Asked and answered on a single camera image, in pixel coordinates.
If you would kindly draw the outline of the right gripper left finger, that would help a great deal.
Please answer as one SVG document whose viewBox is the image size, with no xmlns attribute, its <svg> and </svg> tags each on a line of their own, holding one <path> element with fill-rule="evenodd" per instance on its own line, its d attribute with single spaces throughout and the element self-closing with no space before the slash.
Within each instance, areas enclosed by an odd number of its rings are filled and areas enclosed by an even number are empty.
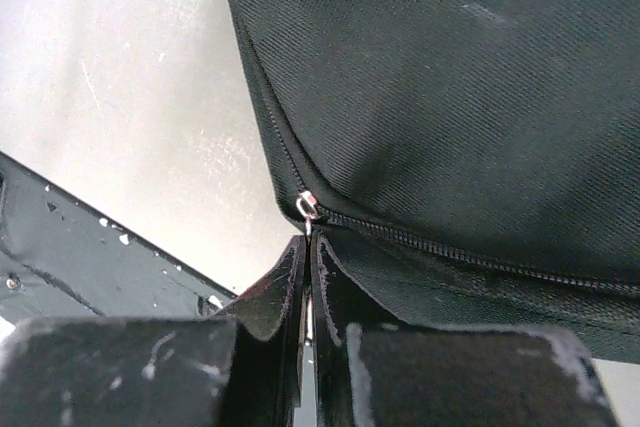
<svg viewBox="0 0 640 427">
<path fill-rule="evenodd" d="M 38 319 L 1 347 L 5 426 L 289 426 L 301 402 L 305 240 L 202 319 Z"/>
</svg>

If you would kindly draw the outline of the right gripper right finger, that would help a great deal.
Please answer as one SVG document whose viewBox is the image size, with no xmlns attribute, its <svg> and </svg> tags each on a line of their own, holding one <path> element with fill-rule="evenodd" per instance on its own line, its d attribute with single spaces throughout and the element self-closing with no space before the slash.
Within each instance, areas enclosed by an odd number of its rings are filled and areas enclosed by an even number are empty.
<svg viewBox="0 0 640 427">
<path fill-rule="evenodd" d="M 417 326 L 309 246 L 321 426 L 614 426 L 587 348 L 540 325 Z"/>
</svg>

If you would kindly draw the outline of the black student backpack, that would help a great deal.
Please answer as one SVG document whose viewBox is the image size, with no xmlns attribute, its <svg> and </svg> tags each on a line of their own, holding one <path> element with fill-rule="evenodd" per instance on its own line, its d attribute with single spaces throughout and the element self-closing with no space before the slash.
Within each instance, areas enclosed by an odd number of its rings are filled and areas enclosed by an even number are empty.
<svg viewBox="0 0 640 427">
<path fill-rule="evenodd" d="M 397 318 L 639 359 L 639 0 L 229 0 L 276 199 Z"/>
</svg>

